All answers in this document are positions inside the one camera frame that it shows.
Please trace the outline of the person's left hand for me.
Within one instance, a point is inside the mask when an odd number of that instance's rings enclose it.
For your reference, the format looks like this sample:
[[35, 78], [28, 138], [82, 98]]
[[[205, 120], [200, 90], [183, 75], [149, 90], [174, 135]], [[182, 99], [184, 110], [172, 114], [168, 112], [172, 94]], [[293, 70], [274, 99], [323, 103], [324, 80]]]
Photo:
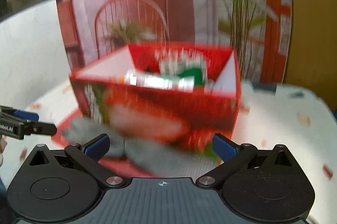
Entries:
[[0, 166], [3, 165], [3, 152], [7, 146], [7, 141], [1, 136], [0, 138]]

